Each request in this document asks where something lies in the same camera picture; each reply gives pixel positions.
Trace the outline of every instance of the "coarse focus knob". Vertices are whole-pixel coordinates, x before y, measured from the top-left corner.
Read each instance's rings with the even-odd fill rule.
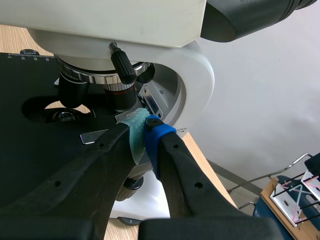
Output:
[[[112,64],[116,73],[119,75],[121,82],[125,85],[134,83],[137,79],[137,75],[127,54],[122,51],[115,42],[112,42],[109,45],[109,49]]]
[[[121,202],[128,198],[131,198],[136,193],[136,191],[141,188],[143,183],[143,176],[141,176],[139,179],[127,178],[120,188],[115,200]]]

